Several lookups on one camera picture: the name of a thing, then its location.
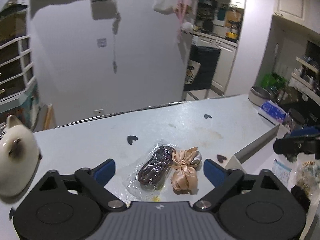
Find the black lid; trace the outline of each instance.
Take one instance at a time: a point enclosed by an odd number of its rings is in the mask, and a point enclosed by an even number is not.
[[[303,116],[297,110],[290,108],[288,114],[297,124],[304,125],[306,123]]]

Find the blue pad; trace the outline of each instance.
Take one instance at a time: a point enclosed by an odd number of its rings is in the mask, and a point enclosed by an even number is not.
[[[214,185],[215,187],[221,185],[225,178],[227,177],[226,170],[222,167],[218,168],[207,160],[203,164],[203,172],[206,178]]]
[[[115,173],[116,163],[114,160],[110,159],[109,162],[107,162],[93,174],[93,178],[99,183],[99,185],[104,187],[108,181],[111,180]]]

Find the floor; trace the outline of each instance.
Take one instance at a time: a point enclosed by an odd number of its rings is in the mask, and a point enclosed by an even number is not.
[[[205,99],[205,89],[204,90],[194,90],[194,91],[188,91],[186,96],[186,101],[196,101],[190,94],[192,94],[194,97],[197,98],[197,100]],[[209,94],[207,98],[216,98],[220,97],[217,93],[215,93],[213,90],[209,90]]]

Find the blue gripper pad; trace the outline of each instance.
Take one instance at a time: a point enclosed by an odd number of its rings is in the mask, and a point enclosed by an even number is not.
[[[104,187],[116,173],[116,163],[113,159],[108,159],[93,171],[93,178]]]
[[[221,185],[228,176],[228,171],[211,159],[206,159],[203,164],[203,172],[206,178],[215,187]]]

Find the white logo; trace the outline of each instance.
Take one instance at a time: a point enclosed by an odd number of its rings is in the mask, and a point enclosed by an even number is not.
[[[164,209],[164,205],[161,205],[161,204],[157,205],[156,208],[159,209],[159,210]]]

